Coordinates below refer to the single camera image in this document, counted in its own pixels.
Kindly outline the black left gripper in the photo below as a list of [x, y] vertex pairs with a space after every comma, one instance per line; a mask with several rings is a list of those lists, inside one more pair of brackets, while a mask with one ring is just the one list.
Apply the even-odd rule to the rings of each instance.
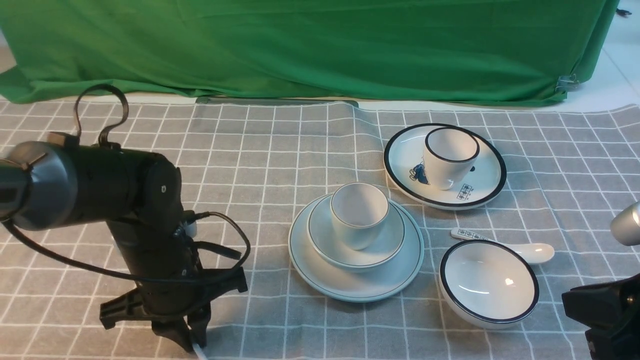
[[100, 306], [104, 328], [148, 321], [155, 335], [186, 353], [194, 353], [193, 342], [201, 349], [207, 346], [210, 301], [232, 290], [247, 290], [243, 265], [249, 257], [248, 250], [194, 240], [191, 227], [210, 216], [184, 212], [169, 232], [138, 219], [107, 221], [135, 289]]

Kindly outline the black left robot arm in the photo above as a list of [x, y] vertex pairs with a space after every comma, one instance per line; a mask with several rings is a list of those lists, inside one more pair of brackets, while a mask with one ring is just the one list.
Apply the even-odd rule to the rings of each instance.
[[[211, 213], [185, 210], [181, 192], [180, 169], [161, 153], [80, 145], [68, 133], [19, 143], [1, 160], [1, 223], [9, 233], [62, 264], [133, 281], [134, 289], [100, 305], [106, 330], [150, 322], [155, 335], [192, 353], [207, 345], [211, 302], [247, 291], [242, 265], [250, 242], [242, 230], [244, 253], [194, 240], [197, 221]], [[106, 224], [126, 273], [68, 258], [23, 234], [91, 223]]]

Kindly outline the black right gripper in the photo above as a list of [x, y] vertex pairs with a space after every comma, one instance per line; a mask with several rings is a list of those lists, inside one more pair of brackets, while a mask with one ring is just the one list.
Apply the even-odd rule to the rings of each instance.
[[566, 316], [588, 327], [592, 360], [640, 358], [639, 275], [574, 287], [561, 298]]

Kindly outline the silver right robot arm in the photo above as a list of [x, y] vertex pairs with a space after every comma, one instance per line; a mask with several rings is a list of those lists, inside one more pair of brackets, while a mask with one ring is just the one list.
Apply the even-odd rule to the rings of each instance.
[[[217, 212], [187, 212], [186, 233], [197, 234], [196, 222], [210, 216], [237, 225]], [[622, 210], [610, 224], [620, 244], [639, 244], [639, 202]], [[562, 305], [570, 319], [587, 326], [585, 339], [592, 360], [639, 359], [639, 274], [626, 279], [581, 285], [563, 292]]]

